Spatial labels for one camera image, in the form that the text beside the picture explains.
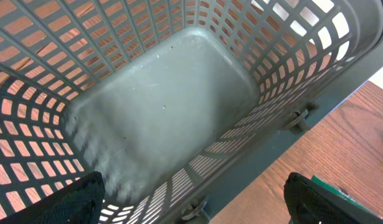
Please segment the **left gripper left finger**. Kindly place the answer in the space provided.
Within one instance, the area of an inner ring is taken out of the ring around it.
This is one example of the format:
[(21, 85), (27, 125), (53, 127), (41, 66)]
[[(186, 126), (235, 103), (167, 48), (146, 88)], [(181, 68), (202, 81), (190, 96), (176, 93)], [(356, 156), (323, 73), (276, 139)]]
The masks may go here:
[(93, 171), (30, 207), (0, 220), (0, 224), (97, 224), (104, 196), (102, 174)]

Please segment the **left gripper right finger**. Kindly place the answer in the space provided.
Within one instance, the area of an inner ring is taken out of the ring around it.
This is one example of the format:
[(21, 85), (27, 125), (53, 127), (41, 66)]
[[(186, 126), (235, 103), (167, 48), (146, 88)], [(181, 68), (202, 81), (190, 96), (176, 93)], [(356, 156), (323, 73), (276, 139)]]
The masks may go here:
[(355, 207), (297, 172), (290, 173), (285, 182), (284, 199), (292, 224), (383, 224), (376, 214)]

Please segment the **green 3M gloves package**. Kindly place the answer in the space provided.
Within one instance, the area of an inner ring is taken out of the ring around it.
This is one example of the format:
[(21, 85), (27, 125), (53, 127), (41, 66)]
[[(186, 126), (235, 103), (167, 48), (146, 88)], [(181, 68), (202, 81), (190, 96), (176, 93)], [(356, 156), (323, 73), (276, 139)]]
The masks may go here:
[(349, 203), (353, 204), (355, 207), (359, 207), (359, 208), (361, 208), (361, 209), (363, 209), (363, 210), (365, 210), (365, 211), (367, 211), (369, 213), (371, 212), (366, 207), (362, 206), (358, 201), (356, 201), (352, 197), (350, 197), (349, 194), (347, 192), (345, 192), (344, 190), (342, 190), (341, 188), (333, 186), (333, 185), (330, 185), (329, 183), (321, 180), (319, 177), (317, 177), (315, 175), (312, 176), (311, 181), (316, 183), (316, 184), (318, 184), (318, 185), (320, 185), (324, 189), (330, 191), (332, 194), (335, 194), (338, 197), (343, 198), (344, 200), (346, 200)]

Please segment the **grey plastic mesh basket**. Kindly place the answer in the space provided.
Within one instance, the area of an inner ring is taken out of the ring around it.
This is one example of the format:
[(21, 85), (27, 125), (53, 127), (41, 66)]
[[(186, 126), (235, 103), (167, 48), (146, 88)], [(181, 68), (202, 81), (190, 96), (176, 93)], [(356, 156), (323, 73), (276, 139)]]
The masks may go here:
[(215, 215), (383, 66), (383, 1), (0, 0), (0, 222)]

